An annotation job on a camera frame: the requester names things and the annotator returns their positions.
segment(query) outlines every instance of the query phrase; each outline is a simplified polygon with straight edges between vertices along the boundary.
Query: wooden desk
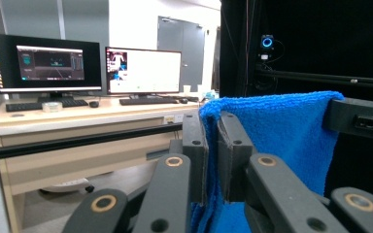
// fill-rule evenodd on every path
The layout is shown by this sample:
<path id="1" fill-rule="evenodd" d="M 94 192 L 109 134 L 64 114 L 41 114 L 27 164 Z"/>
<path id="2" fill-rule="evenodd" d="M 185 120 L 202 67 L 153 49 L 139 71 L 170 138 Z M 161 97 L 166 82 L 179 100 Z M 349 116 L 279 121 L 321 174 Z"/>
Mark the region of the wooden desk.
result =
<path id="1" fill-rule="evenodd" d="M 58 113 L 6 113 L 0 106 L 0 147 L 160 125 L 165 116 L 197 111 L 197 103 L 121 106 L 104 98 L 99 108 L 64 108 Z M 24 193 L 147 162 L 146 154 L 169 147 L 174 133 L 164 133 L 0 159 L 0 176 L 13 232 L 20 232 Z"/>

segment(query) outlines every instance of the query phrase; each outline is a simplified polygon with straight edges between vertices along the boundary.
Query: cable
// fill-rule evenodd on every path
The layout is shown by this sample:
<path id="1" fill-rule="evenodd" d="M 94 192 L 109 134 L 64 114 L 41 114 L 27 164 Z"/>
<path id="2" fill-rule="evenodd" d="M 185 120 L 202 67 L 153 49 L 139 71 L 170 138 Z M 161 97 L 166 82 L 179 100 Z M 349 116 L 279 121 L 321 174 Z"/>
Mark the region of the cable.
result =
<path id="1" fill-rule="evenodd" d="M 269 71 L 273 71 L 273 69 L 272 69 L 270 66 L 268 66 L 268 65 L 266 64 L 266 62 L 261 63 L 261 65 L 263 66 L 263 69 L 265 69 L 265 70 L 269 70 Z M 256 88 L 257 90 L 267 90 L 267 89 L 271 88 L 272 85 L 273 85 L 273 83 L 274 83 L 274 84 L 275 84 L 275 87 L 274 87 L 274 90 L 272 91 L 272 93 L 275 93 L 275 91 L 277 91 L 277 87 L 278 87 L 278 79 L 275 78 L 275 77 L 272 77 L 272 82 L 273 82 L 273 83 L 263 83 L 263 82 L 261 82 L 260 80 L 255 80 L 255 81 L 256 81 L 255 88 Z"/>
<path id="2" fill-rule="evenodd" d="M 265 61 L 264 63 L 271 63 L 271 62 L 277 61 L 277 60 L 281 59 L 281 57 L 283 57 L 284 54 L 286 53 L 286 46 L 284 46 L 284 43 L 282 43 L 279 40 L 275 40 L 275 39 L 274 39 L 274 42 L 278 42 L 278 44 L 280 44 L 283 47 L 283 52 L 281 53 L 281 55 L 279 57 L 277 57 L 275 59 L 272 59 L 272 60 L 269 60 L 269 61 Z"/>
<path id="3" fill-rule="evenodd" d="M 220 12 L 221 12 L 221 15 L 222 15 L 222 18 L 223 18 L 223 22 L 225 23 L 225 26 L 226 26 L 226 32 L 228 33 L 229 41 L 230 41 L 231 44 L 232 44 L 232 50 L 234 51 L 235 58 L 237 59 L 237 61 L 239 61 L 239 57 L 238 57 L 238 53 L 237 53 L 237 49 L 236 49 L 235 46 L 234 46 L 234 43 L 233 43 L 233 40 L 232 40 L 232 36 L 231 36 L 231 32 L 230 32 L 230 30 L 229 30 L 229 26 L 228 26 L 228 23 L 227 23 L 227 21 L 226 21 L 225 14 L 224 14 L 224 12 L 223 12 L 223 8 L 220 9 Z"/>

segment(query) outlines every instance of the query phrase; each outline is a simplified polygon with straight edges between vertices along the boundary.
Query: black curtain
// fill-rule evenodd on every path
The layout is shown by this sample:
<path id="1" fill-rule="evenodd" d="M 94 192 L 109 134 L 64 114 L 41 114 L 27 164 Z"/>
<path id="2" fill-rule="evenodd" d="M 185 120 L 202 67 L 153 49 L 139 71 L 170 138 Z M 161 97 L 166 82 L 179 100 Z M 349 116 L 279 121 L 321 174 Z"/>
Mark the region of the black curtain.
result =
<path id="1" fill-rule="evenodd" d="M 359 2 L 371 5 L 367 1 Z M 327 45 L 323 44 L 325 43 L 325 33 L 316 31 L 318 28 L 317 25 L 322 25 L 322 20 L 324 19 L 319 18 L 317 14 L 312 14 L 312 12 L 327 9 L 333 16 L 328 16 L 327 13 L 322 13 L 322 15 L 326 19 L 335 19 L 341 16 L 336 15 L 337 13 L 350 12 L 348 9 L 336 9 L 335 7 L 348 8 L 355 3 L 344 1 L 342 4 L 335 4 L 334 2 L 333 5 L 330 5 L 332 7 L 324 8 L 321 4 L 327 6 L 329 3 L 319 0 L 314 3 L 302 0 L 222 0 L 220 10 L 220 97 L 336 90 L 343 93 L 346 97 L 373 101 L 373 86 L 354 86 L 350 84 L 329 83 L 327 81 L 297 80 L 291 77 L 262 77 L 257 73 L 259 68 L 265 69 L 265 67 L 260 67 L 259 65 L 258 54 L 260 38 L 264 34 L 273 34 L 276 39 L 280 37 L 284 38 L 287 35 L 287 39 L 283 44 L 287 41 L 291 41 L 293 44 L 303 43 L 304 41 L 296 39 L 299 38 L 297 36 L 300 34 L 303 35 L 302 38 L 316 42 L 320 41 L 322 47 L 317 47 L 317 44 L 314 44 L 315 47 L 310 50 L 295 50 L 299 51 L 298 55 L 301 54 L 301 56 L 298 56 L 299 58 L 296 58 L 296 54 L 293 53 L 286 53 L 286 55 L 291 57 L 291 59 L 288 59 L 289 62 L 295 62 L 292 63 L 295 65 L 298 64 L 299 72 L 307 71 L 306 73 L 314 73 L 317 69 L 322 70 L 325 68 L 322 67 L 325 64 L 319 63 L 322 56 L 327 56 L 326 52 L 328 49 L 324 48 Z M 293 14 L 293 17 L 280 16 L 279 9 L 284 9 L 289 15 Z M 271 19 L 275 17 L 281 17 L 280 22 L 283 24 Z M 358 26 L 347 25 L 345 29 Z M 336 30 L 338 32 L 346 32 L 346 30 L 343 30 L 343 27 L 338 27 Z M 279 56 L 280 52 L 283 51 L 283 48 L 280 48 L 280 46 L 276 45 L 275 57 Z M 292 67 L 287 66 L 287 64 L 281 64 L 281 66 L 274 65 L 271 64 L 270 68 L 272 70 L 276 67 Z M 340 134 L 327 176 L 325 196 L 329 196 L 334 188 L 343 186 L 352 186 L 373 193 L 373 139 Z"/>

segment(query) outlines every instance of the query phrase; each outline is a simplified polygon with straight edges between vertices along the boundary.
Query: computer monitor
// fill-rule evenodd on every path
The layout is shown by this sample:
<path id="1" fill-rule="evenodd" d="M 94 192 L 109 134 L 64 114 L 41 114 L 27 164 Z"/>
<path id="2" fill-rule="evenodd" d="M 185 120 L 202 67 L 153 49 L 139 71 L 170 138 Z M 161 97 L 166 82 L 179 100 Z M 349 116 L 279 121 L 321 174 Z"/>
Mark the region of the computer monitor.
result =
<path id="1" fill-rule="evenodd" d="M 181 52 L 105 48 L 108 94 L 151 97 L 180 91 Z"/>
<path id="2" fill-rule="evenodd" d="M 99 90 L 99 43 L 0 34 L 0 93 Z"/>

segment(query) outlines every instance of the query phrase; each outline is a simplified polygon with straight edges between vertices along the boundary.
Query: floor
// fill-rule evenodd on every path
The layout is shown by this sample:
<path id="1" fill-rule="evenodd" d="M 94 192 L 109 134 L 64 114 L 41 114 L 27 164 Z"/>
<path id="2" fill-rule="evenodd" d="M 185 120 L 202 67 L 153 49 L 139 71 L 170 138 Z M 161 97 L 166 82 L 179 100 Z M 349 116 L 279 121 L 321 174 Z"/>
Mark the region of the floor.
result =
<path id="1" fill-rule="evenodd" d="M 155 165 L 150 162 L 87 179 L 95 186 L 94 191 L 116 188 L 130 193 L 151 180 Z M 44 194 L 38 190 L 26 193 L 22 233 L 62 232 L 69 216 L 86 196 L 84 189 L 67 193 Z"/>

